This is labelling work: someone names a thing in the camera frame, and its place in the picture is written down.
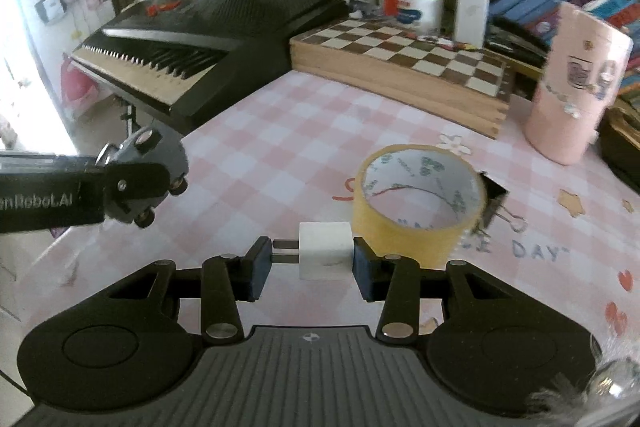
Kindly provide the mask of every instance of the chessboard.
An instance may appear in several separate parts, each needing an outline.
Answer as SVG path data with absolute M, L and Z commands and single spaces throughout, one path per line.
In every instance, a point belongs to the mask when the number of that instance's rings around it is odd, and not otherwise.
M 510 67 L 482 50 L 418 40 L 376 22 L 341 20 L 290 40 L 293 69 L 318 74 L 497 137 L 513 89 Z

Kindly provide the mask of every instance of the pink checkered tablecloth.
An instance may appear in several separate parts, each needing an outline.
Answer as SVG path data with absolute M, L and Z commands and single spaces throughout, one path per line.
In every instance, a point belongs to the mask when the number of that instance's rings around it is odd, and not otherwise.
M 497 140 L 381 96 L 292 71 L 184 139 L 190 188 L 160 205 L 146 230 L 108 221 L 71 229 L 18 286 L 27 328 L 157 259 L 196 267 L 242 253 L 259 235 L 295 239 L 301 221 L 351 219 L 350 178 L 390 144 L 439 144 L 510 191 L 506 207 L 529 228 L 495 219 L 490 242 L 463 243 L 466 259 L 603 336 L 640 325 L 640 198 L 590 150 L 562 167 L 522 134 L 529 102 L 514 98 Z M 583 214 L 558 203 L 564 190 Z M 422 317 L 439 316 L 422 303 Z M 303 281 L 295 265 L 274 266 L 262 297 L 239 303 L 254 324 L 377 323 L 381 305 L 362 301 L 353 281 Z M 197 303 L 181 323 L 198 330 Z

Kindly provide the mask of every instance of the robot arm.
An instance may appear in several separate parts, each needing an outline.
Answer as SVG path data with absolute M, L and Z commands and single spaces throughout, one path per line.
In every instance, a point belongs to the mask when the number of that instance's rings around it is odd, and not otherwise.
M 187 188 L 180 136 L 144 127 L 100 155 L 0 153 L 0 233 L 103 222 L 145 228 L 167 196 Z

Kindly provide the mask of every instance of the tape roll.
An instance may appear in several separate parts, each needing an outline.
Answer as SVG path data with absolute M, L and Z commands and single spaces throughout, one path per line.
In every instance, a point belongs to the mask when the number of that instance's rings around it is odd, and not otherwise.
M 416 200 L 427 194 L 430 206 L 420 206 Z M 469 163 L 437 147 L 392 145 L 360 166 L 352 226 L 379 256 L 398 253 L 439 268 L 485 206 L 484 185 Z

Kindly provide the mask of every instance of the electronic keyboard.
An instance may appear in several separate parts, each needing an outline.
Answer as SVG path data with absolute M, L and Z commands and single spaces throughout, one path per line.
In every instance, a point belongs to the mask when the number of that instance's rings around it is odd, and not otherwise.
M 289 71 L 292 36 L 348 12 L 338 0 L 172 0 L 170 10 L 163 3 L 133 5 L 72 60 L 183 134 Z

